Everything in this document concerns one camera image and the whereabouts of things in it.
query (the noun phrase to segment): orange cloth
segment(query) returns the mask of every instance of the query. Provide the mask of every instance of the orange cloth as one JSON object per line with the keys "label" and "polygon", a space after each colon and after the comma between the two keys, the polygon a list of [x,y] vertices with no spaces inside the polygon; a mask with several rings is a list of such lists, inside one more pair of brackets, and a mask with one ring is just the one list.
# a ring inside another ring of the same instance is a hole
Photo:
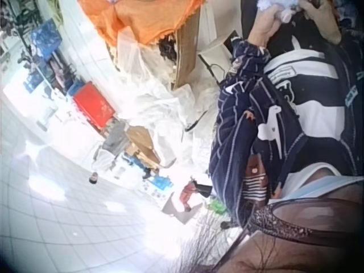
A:
{"label": "orange cloth", "polygon": [[142,44],[175,32],[205,0],[78,0],[98,33],[113,47],[118,31],[130,26]]}

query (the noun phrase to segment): white tile floor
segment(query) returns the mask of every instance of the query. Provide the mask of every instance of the white tile floor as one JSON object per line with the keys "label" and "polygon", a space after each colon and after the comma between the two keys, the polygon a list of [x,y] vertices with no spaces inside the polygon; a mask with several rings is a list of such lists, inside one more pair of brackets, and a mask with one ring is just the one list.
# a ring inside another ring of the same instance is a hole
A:
{"label": "white tile floor", "polygon": [[[168,272],[180,225],[134,192],[43,147],[1,103],[1,256],[17,272]],[[107,209],[116,202],[121,212]]]}

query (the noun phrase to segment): hand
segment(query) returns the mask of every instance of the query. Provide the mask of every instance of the hand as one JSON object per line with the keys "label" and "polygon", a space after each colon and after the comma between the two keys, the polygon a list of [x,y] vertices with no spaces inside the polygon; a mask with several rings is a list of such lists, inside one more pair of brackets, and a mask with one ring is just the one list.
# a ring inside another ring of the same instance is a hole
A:
{"label": "hand", "polygon": [[248,42],[259,47],[267,47],[269,39],[277,32],[282,23],[276,14],[283,10],[284,8],[279,5],[272,5],[264,11],[258,10]]}
{"label": "hand", "polygon": [[299,5],[305,10],[308,18],[315,22],[322,37],[333,44],[340,43],[341,33],[335,20],[333,7],[328,0],[320,0],[318,9],[307,0],[300,0]]}

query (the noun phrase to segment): eyeglasses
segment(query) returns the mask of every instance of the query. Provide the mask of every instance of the eyeglasses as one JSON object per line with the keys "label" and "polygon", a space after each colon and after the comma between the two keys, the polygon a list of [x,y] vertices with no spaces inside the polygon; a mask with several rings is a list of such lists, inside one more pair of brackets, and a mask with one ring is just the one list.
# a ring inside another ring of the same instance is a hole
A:
{"label": "eyeglasses", "polygon": [[244,231],[212,268],[226,263],[247,235],[255,231],[306,245],[345,248],[360,243],[362,206],[332,198],[303,198],[277,202],[253,213]]}

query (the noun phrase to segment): red box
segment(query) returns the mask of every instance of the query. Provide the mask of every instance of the red box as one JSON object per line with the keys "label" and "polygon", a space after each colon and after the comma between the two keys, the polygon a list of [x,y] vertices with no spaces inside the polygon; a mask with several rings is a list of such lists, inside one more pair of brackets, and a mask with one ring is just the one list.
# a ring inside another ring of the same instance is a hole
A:
{"label": "red box", "polygon": [[90,81],[75,94],[73,100],[100,130],[115,113],[115,110]]}

